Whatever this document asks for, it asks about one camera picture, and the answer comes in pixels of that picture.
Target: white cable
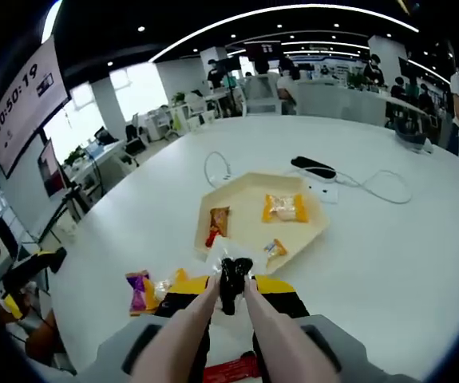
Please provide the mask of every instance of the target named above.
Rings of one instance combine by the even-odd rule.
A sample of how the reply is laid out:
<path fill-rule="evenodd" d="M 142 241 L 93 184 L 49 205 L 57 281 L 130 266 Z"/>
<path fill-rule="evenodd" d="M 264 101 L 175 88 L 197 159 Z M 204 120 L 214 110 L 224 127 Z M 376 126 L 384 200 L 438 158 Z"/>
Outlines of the white cable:
<path fill-rule="evenodd" d="M 379 199 L 383 199 L 384 201 L 386 202 L 390 202 L 390 203 L 395 203 L 397 205 L 403 205 L 405 203 L 408 203 L 412 200 L 413 198 L 413 194 L 412 194 L 412 191 L 410 190 L 407 182 L 405 181 L 405 179 L 400 176 L 399 174 L 397 173 L 394 173 L 392 172 L 391 170 L 385 170 L 385 169 L 381 169 L 381 170 L 378 170 L 376 173 L 374 173 L 370 178 L 368 178 L 367 180 L 365 180 L 364 182 L 360 183 L 358 182 L 355 178 L 351 177 L 351 176 L 348 176 L 346 173 L 343 173 L 343 172 L 340 172 L 338 170 L 330 170 L 330 169 L 327 169 L 327 168 L 322 168 L 322 167 L 319 167 L 319 166 L 311 166 L 311 167 L 308 167 L 308 168 L 299 168 L 299 169 L 295 169 L 293 172 L 296 172 L 298 170 L 325 170 L 325 171 L 328 171 L 328 172 L 335 172 L 336 174 L 340 175 L 340 176 L 344 176 L 346 177 L 350 182 L 346 182 L 344 180 L 341 180 L 339 179 L 339 177 L 336 179 L 335 182 L 337 182 L 338 184 L 341 184 L 341 185 L 345 185 L 345 186 L 348 186 L 350 188 L 361 188 L 362 190 L 370 193 L 371 195 L 374 195 L 375 197 L 379 198 Z M 403 184 L 403 186 L 405 187 L 406 190 L 409 191 L 409 196 L 407 199 L 404 199 L 404 200 L 400 200 L 400 201 L 397 201 L 397 200 L 394 200 L 394 199 L 389 199 L 387 197 L 384 197 L 383 195 L 379 195 L 378 193 L 374 192 L 373 190 L 371 190 L 370 188 L 368 188 L 366 186 L 366 184 L 368 182 L 370 182 L 373 178 L 375 178 L 376 176 L 378 176 L 380 173 L 386 173 L 386 174 L 390 174 L 392 176 L 395 176 L 399 182 L 401 182 Z"/>
<path fill-rule="evenodd" d="M 226 165 L 226 169 L 227 169 L 227 175 L 224 177 L 225 180 L 228 180 L 230 177 L 231 177 L 231 165 L 229 164 L 229 162 L 226 160 L 226 157 L 224 157 L 222 155 L 222 153 L 220 152 L 211 152 L 209 153 L 207 156 L 206 156 L 206 160 L 204 160 L 204 177 L 206 178 L 207 182 L 214 188 L 216 189 L 217 186 L 213 184 L 213 182 L 210 180 L 210 177 L 208 176 L 208 170 L 207 170 L 207 166 L 208 166 L 208 161 L 209 159 L 213 156 L 213 155 L 217 155 L 219 156 L 222 161 L 225 163 Z M 338 184 L 341 184 L 341 185 L 345 185 L 347 187 L 350 187 L 350 188 L 361 188 L 362 190 L 364 190 L 365 192 L 368 192 L 370 193 L 371 195 L 374 195 L 375 197 L 379 198 L 379 199 L 382 199 L 386 202 L 389 202 L 389 203 L 394 203 L 394 204 L 397 204 L 397 205 L 403 205 L 405 203 L 408 203 L 412 200 L 413 198 L 413 194 L 412 194 L 412 191 L 410 190 L 407 182 L 405 181 L 405 179 L 395 173 L 395 172 L 392 172 L 391 170 L 385 170 L 385 169 L 382 169 L 382 170 L 378 170 L 376 173 L 374 173 L 370 178 L 368 178 L 367 180 L 365 180 L 364 182 L 358 182 L 355 178 L 351 177 L 351 176 L 348 176 L 346 173 L 343 173 L 343 172 L 340 172 L 340 171 L 337 171 L 337 170 L 330 170 L 330 169 L 327 169 L 327 168 L 322 168 L 322 167 L 318 167 L 318 166 L 311 166 L 311 167 L 308 167 L 308 168 L 295 168 L 294 170 L 292 171 L 289 171 L 287 173 L 291 173 L 291 172 L 298 172 L 300 170 L 325 170 L 325 171 L 333 171 L 335 172 L 336 174 L 340 175 L 340 176 L 343 176 L 343 177 L 346 177 L 347 180 L 341 180 L 340 177 L 338 177 L 336 179 L 335 182 L 337 182 Z M 407 199 L 404 199 L 404 200 L 394 200 L 394 199 L 389 199 L 383 195 L 379 195 L 378 193 L 376 193 L 375 191 L 373 191 L 372 189 L 368 188 L 366 186 L 367 183 L 369 183 L 373 178 L 375 178 L 376 176 L 378 176 L 379 174 L 381 173 L 385 173 L 385 174 L 390 174 L 394 177 L 396 177 L 398 179 L 398 181 L 405 187 L 405 189 L 409 192 L 409 196 Z"/>
<path fill-rule="evenodd" d="M 217 156 L 219 156 L 222 161 L 225 163 L 226 165 L 226 176 L 224 177 L 225 180 L 228 180 L 229 178 L 231 178 L 231 165 L 229 164 L 229 162 L 226 160 L 226 157 L 224 157 L 222 155 L 222 153 L 220 152 L 211 152 L 210 154 L 208 154 L 206 156 L 206 160 L 204 160 L 204 177 L 206 178 L 207 182 L 214 188 L 216 189 L 216 186 L 213 184 L 213 182 L 210 180 L 210 177 L 208 177 L 208 170 L 207 170 L 207 166 L 208 166 L 208 161 L 209 159 L 214 155 L 216 154 Z"/>

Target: digital clock display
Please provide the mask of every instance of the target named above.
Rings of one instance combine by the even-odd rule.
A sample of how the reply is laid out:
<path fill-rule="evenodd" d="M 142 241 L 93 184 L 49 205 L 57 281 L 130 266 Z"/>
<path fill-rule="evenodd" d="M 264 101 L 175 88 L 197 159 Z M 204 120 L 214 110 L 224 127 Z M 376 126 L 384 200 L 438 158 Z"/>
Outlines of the digital clock display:
<path fill-rule="evenodd" d="M 36 130 L 67 99 L 50 38 L 23 66 L 0 102 L 0 166 L 6 177 Z"/>

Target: round table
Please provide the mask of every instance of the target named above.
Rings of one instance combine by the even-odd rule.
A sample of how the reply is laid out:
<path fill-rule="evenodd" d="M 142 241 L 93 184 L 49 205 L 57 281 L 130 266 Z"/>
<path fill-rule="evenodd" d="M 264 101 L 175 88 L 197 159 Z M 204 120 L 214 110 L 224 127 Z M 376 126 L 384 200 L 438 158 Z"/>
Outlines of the round table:
<path fill-rule="evenodd" d="M 125 273 L 146 269 L 158 281 L 179 267 L 193 276 L 209 270 L 193 241 L 201 197 L 212 190 L 204 159 L 214 150 L 235 176 L 282 174 L 292 158 L 307 156 L 357 180 L 380 169 L 406 179 L 406 205 L 338 186 L 338 203 L 323 204 L 328 229 L 274 277 L 289 282 L 311 314 L 360 340 L 378 367 L 426 378 L 459 334 L 459 158 L 439 147 L 408 151 L 385 128 L 308 116 L 218 120 L 170 144 L 94 206 L 50 278 L 74 366 L 87 367 L 131 320 Z M 216 161 L 213 172 L 223 168 Z M 239 356 L 214 342 L 212 362 Z"/>

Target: cardboard tray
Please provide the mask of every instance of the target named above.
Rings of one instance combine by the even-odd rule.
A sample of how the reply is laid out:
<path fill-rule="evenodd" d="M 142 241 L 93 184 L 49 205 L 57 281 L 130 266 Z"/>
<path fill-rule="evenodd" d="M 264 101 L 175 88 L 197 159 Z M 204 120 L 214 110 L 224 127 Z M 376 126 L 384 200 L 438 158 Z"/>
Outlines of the cardboard tray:
<path fill-rule="evenodd" d="M 265 195 L 302 194 L 309 214 L 308 223 L 262 222 Z M 205 195 L 201 201 L 195 248 L 206 261 L 209 249 L 204 243 L 209 235 L 214 207 L 231 208 L 228 220 L 228 238 L 256 254 L 267 254 L 264 247 L 275 238 L 282 242 L 288 253 L 275 258 L 267 265 L 272 274 L 290 262 L 305 246 L 320 235 L 329 225 L 318 197 L 312 193 L 302 178 L 276 176 L 263 173 L 247 173 Z"/>

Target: computer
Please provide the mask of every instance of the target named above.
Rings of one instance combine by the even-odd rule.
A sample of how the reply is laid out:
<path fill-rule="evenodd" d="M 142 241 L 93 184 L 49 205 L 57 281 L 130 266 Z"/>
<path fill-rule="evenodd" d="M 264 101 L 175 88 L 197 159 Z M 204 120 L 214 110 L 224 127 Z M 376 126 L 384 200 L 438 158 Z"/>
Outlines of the computer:
<path fill-rule="evenodd" d="M 61 166 L 57 162 L 52 140 L 48 140 L 38 158 L 38 167 L 48 197 L 66 188 Z"/>

